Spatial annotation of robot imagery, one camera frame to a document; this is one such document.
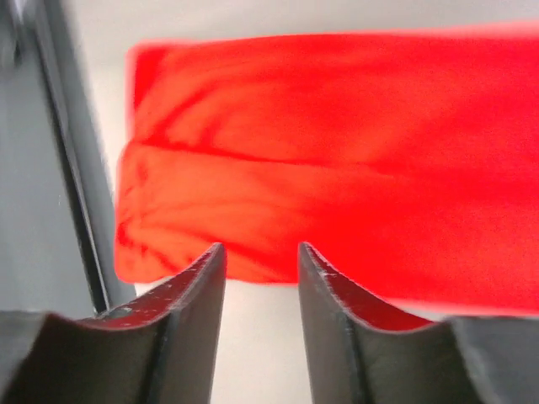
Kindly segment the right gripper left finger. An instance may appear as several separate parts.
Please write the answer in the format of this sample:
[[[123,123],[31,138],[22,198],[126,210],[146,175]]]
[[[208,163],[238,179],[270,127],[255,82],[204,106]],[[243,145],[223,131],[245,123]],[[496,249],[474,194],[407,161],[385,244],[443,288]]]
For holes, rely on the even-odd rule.
[[[226,265],[226,249],[215,243],[183,272],[146,294],[82,321],[106,332],[156,329],[141,402],[209,402]]]

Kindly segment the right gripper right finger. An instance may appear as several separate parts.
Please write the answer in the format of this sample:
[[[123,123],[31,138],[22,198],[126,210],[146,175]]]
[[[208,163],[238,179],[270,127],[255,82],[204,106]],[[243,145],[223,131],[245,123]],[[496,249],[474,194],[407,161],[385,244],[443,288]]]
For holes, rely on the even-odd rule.
[[[372,294],[339,272],[312,244],[298,248],[299,296],[315,403],[436,403],[425,349],[403,338],[432,322]]]

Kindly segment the red t shirt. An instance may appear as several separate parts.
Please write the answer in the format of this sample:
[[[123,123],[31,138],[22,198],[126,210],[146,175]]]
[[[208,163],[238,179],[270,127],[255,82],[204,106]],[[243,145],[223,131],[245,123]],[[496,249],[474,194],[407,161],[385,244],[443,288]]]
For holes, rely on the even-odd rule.
[[[309,242],[393,302],[537,313],[537,27],[146,42],[126,73],[121,280],[220,242],[294,284]]]

